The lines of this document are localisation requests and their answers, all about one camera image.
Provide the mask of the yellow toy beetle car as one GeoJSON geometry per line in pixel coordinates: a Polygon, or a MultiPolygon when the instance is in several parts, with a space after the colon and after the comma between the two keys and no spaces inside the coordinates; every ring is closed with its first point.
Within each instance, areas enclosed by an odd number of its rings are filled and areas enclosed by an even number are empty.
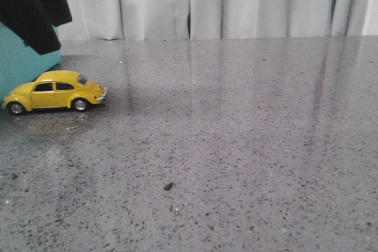
{"type": "Polygon", "coordinates": [[[34,81],[14,88],[1,107],[19,116],[37,109],[73,109],[85,112],[106,100],[107,88],[76,71],[42,73],[34,81]]]}

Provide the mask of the light blue storage box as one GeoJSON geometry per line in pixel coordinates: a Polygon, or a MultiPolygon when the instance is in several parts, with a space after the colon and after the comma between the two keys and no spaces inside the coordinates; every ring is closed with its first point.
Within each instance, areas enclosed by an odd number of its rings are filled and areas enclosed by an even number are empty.
{"type": "Polygon", "coordinates": [[[1,99],[17,86],[35,80],[61,62],[61,53],[39,55],[1,24],[1,99]]]}

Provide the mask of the white pleated curtain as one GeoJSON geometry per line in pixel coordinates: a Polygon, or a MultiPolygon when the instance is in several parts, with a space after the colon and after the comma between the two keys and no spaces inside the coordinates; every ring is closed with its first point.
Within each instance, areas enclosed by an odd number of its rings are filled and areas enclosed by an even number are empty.
{"type": "Polygon", "coordinates": [[[377,34],[377,0],[68,0],[61,40],[377,34]]]}

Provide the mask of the small black debris chip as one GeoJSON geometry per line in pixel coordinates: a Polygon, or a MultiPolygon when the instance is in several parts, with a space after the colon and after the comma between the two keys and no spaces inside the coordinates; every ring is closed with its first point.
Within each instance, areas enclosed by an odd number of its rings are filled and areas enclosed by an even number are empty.
{"type": "Polygon", "coordinates": [[[173,187],[174,183],[170,182],[166,186],[164,186],[164,191],[169,191],[173,187]]]}

